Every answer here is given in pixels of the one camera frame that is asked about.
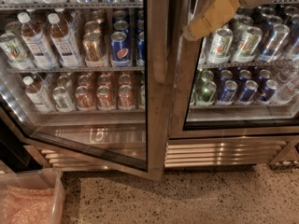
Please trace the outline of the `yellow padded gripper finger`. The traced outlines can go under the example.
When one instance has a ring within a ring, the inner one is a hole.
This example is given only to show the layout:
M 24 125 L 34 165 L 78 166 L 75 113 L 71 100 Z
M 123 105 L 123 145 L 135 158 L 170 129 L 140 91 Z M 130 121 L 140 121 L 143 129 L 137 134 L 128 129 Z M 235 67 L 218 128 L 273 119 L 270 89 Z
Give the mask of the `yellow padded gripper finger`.
M 198 41 L 232 19 L 239 7 L 239 0 L 206 0 L 203 9 L 183 28 L 184 37 Z

